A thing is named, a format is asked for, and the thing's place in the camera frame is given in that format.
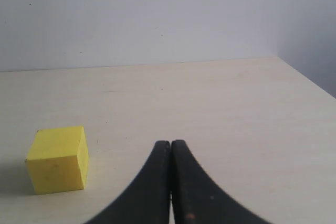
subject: yellow cube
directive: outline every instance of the yellow cube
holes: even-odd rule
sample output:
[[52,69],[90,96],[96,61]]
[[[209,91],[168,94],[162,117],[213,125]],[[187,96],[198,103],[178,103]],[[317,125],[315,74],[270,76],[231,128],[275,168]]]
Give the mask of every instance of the yellow cube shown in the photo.
[[39,130],[25,163],[36,194],[84,189],[89,163],[84,127]]

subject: cube side face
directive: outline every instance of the cube side face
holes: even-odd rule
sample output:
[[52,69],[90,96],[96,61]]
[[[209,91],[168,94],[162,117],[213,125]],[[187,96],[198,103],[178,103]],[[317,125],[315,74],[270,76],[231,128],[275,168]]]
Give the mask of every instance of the cube side face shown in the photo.
[[89,151],[88,151],[88,145],[86,143],[84,129],[82,131],[82,136],[81,136],[79,146],[78,146],[77,160],[79,164],[83,186],[85,187],[87,172],[88,172],[88,165],[89,165]]
[[35,193],[84,189],[76,156],[26,160]]
[[37,131],[27,160],[76,155],[82,131],[83,126]]

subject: wooden tabletop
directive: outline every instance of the wooden tabletop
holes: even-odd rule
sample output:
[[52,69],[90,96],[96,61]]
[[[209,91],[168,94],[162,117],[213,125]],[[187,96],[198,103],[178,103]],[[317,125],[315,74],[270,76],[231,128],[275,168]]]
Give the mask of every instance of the wooden tabletop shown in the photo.
[[[87,188],[36,196],[38,129],[83,125]],[[184,139],[223,190],[274,224],[330,224],[336,100],[278,58],[0,73],[0,223],[83,223],[156,140]]]

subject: table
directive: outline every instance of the table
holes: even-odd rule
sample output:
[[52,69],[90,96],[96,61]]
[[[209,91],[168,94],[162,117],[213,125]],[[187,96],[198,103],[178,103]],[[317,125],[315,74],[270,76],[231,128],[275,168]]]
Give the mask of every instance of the table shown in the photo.
[[[38,129],[83,125],[87,188],[36,196]],[[333,223],[336,100],[278,58],[0,73],[0,223],[83,223],[156,140],[185,139],[238,202],[277,224]]]

